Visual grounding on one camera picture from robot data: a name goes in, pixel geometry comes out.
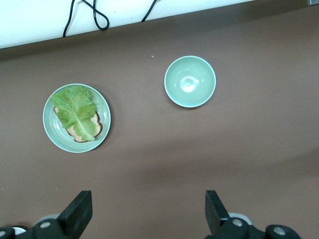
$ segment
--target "plate rim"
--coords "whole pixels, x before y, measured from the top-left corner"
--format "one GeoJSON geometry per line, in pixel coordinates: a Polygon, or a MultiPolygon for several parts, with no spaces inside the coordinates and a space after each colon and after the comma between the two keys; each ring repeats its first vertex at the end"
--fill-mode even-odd
{"type": "Polygon", "coordinates": [[[59,87],[58,89],[56,89],[53,93],[51,93],[51,95],[49,96],[49,98],[47,99],[45,105],[44,105],[44,108],[43,108],[43,113],[42,113],[42,121],[43,121],[43,126],[44,126],[44,130],[45,130],[45,133],[46,135],[48,136],[48,138],[51,140],[51,142],[53,142],[57,147],[59,147],[60,149],[64,150],[64,151],[67,151],[67,152],[70,152],[70,153],[84,153],[84,152],[88,152],[88,151],[91,151],[93,149],[95,149],[96,147],[98,147],[106,138],[106,136],[108,135],[109,131],[110,131],[110,128],[111,128],[111,110],[110,110],[110,107],[109,107],[109,104],[107,103],[106,99],[104,98],[104,96],[98,91],[96,90],[95,88],[89,86],[89,85],[86,85],[86,84],[82,84],[82,83],[71,83],[71,84],[67,84],[67,85],[64,85],[64,86],[61,86],[59,87]],[[68,87],[68,86],[84,86],[84,87],[87,87],[89,88],[91,91],[94,91],[98,94],[99,97],[101,97],[101,99],[103,100],[103,102],[106,104],[106,107],[107,107],[107,112],[106,112],[106,115],[109,116],[109,123],[108,123],[108,127],[106,129],[106,133],[105,133],[105,136],[103,136],[103,138],[101,138],[100,142],[96,143],[95,145],[93,145],[92,147],[90,147],[89,149],[85,149],[85,150],[81,150],[81,151],[74,151],[74,150],[68,150],[66,148],[63,148],[62,146],[58,145],[50,136],[49,136],[49,133],[47,131],[47,128],[46,128],[46,125],[45,125],[45,109],[47,107],[47,104],[50,102],[51,100],[51,97],[53,94],[55,94],[56,92],[60,91],[61,89],[65,88],[65,87],[68,87]]]}

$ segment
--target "toast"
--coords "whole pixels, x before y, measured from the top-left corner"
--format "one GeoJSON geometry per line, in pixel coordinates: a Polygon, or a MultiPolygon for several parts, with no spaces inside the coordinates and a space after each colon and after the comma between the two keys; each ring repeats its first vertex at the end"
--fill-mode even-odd
{"type": "MultiPolygon", "coordinates": [[[[58,107],[54,107],[53,108],[54,112],[57,114],[58,111],[59,111],[59,108],[58,107]]],[[[100,116],[97,112],[95,112],[94,116],[91,118],[91,121],[94,123],[95,125],[95,132],[94,132],[94,137],[96,138],[102,131],[102,124],[100,123],[100,116]]],[[[73,126],[69,127],[69,128],[66,128],[66,131],[68,132],[68,134],[70,136],[72,136],[74,138],[74,141],[75,142],[78,142],[78,143],[84,143],[84,142],[87,142],[85,140],[82,140],[82,137],[81,136],[78,136],[75,132],[75,130],[73,129],[73,126]]]]}

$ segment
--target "screw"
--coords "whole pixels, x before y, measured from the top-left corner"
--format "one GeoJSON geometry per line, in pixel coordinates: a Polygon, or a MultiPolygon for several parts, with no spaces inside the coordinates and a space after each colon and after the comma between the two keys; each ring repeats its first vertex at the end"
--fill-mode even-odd
{"type": "Polygon", "coordinates": [[[284,236],[286,235],[286,232],[284,229],[280,228],[280,227],[275,227],[274,228],[274,232],[277,233],[280,236],[284,236]]]}
{"type": "Polygon", "coordinates": [[[50,226],[51,225],[51,222],[45,222],[45,223],[42,223],[41,225],[40,225],[40,227],[41,228],[47,228],[48,226],[50,226]]]}
{"type": "Polygon", "coordinates": [[[242,223],[241,220],[239,220],[239,219],[234,219],[234,220],[233,220],[233,224],[234,224],[235,226],[237,226],[237,227],[243,226],[243,223],[242,223]]]}

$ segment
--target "white wall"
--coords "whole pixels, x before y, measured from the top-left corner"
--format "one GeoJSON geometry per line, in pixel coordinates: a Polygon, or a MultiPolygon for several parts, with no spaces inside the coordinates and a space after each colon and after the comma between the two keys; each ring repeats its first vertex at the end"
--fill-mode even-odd
{"type": "MultiPolygon", "coordinates": [[[[158,0],[147,20],[251,0],[158,0]]],[[[142,21],[153,0],[97,0],[110,27],[142,21]]],[[[0,0],[0,48],[62,37],[71,0],[0,0]]],[[[98,17],[102,27],[106,25],[98,17]]],[[[98,30],[91,8],[76,0],[67,36],[98,30]]]]}

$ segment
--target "light green bowl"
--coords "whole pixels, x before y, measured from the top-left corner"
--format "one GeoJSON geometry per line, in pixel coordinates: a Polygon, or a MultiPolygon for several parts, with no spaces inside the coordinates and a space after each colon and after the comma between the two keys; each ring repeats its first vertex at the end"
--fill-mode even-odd
{"type": "Polygon", "coordinates": [[[183,56],[167,69],[164,86],[173,102],[192,108],[210,99],[215,91],[216,76],[211,65],[204,59],[183,56]]]}

